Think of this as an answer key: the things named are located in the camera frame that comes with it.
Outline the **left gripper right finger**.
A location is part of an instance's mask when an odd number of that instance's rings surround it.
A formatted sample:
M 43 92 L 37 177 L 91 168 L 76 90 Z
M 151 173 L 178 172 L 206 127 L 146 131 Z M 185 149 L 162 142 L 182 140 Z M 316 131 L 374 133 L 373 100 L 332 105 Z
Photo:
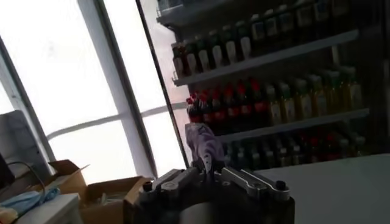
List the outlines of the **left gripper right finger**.
M 229 198 L 289 200 L 289 187 L 284 181 L 272 181 L 254 172 L 232 167 L 223 167 L 214 171 L 214 175 L 222 185 L 223 194 Z

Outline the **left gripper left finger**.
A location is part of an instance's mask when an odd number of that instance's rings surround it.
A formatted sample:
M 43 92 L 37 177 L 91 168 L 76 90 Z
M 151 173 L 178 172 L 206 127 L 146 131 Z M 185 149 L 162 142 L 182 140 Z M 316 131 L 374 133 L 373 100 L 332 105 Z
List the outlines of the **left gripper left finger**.
M 203 182 L 206 169 L 202 161 L 193 161 L 187 169 L 172 169 L 154 181 L 143 184 L 143 192 L 180 192 Z

